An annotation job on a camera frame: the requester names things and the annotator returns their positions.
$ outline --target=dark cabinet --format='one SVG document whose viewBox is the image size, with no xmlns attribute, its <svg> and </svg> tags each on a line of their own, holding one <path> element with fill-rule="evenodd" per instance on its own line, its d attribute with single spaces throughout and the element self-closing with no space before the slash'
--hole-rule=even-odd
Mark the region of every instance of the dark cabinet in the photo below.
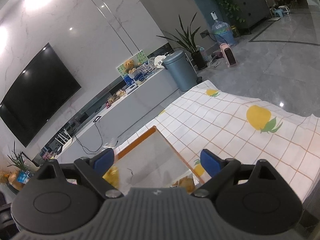
<svg viewBox="0 0 320 240">
<path fill-rule="evenodd" d="M 244 23 L 233 22 L 239 28 L 250 28 L 263 18 L 270 17 L 270 11 L 265 0 L 233 0 L 240 7 L 237 13 Z"/>
</svg>

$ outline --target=lemon print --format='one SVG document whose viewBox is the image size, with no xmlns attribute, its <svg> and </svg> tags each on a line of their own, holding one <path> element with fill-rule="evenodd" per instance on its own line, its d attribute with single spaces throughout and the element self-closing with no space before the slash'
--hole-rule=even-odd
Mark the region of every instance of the lemon print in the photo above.
<svg viewBox="0 0 320 240">
<path fill-rule="evenodd" d="M 199 159 L 195 160 L 195 165 L 196 165 L 196 167 L 194 168 L 195 173 L 198 176 L 201 176 L 202 174 L 204 174 L 204 168 L 201 166 Z"/>
<path fill-rule="evenodd" d="M 247 120 L 258 131 L 275 133 L 282 126 L 282 123 L 276 126 L 276 118 L 271 118 L 271 112 L 260 106 L 250 106 L 247 110 Z"/>
<path fill-rule="evenodd" d="M 219 91 L 214 89 L 207 89 L 206 94 L 209 97 L 217 97 L 219 95 Z"/>
<path fill-rule="evenodd" d="M 158 114 L 158 116 L 161 115 L 161 114 L 163 114 L 164 112 L 165 112 L 165 110 L 162 110 L 162 111 L 160 112 L 160 114 Z"/>
</svg>

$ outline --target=plastic stool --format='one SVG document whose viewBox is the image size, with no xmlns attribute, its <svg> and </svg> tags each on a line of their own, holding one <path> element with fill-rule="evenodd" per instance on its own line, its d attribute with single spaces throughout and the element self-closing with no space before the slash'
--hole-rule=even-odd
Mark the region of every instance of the plastic stool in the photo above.
<svg viewBox="0 0 320 240">
<path fill-rule="evenodd" d="M 273 9 L 273 13 L 275 17 L 277 17 L 277 15 L 278 17 L 281 17 L 281 18 L 284 16 L 284 12 L 282 9 Z"/>
<path fill-rule="evenodd" d="M 278 7 L 279 9 L 283 10 L 284 13 L 289 14 L 290 13 L 290 9 L 288 6 L 286 5 L 281 5 Z"/>
</svg>

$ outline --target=trash can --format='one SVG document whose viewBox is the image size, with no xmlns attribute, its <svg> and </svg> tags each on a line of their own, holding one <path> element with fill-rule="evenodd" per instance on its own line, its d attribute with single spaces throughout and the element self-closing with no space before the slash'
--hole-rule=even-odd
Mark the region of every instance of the trash can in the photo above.
<svg viewBox="0 0 320 240">
<path fill-rule="evenodd" d="M 178 50 L 166 57 L 162 65 L 169 70 L 181 91 L 188 91 L 197 85 L 197 74 L 186 60 L 182 50 Z"/>
</svg>

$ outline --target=television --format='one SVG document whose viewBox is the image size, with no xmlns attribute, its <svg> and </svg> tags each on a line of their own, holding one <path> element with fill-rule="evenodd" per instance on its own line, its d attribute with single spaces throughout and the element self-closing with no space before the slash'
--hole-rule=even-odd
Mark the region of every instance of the television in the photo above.
<svg viewBox="0 0 320 240">
<path fill-rule="evenodd" d="M 0 103 L 0 117 L 25 146 L 81 86 L 50 44 L 14 81 Z"/>
</svg>

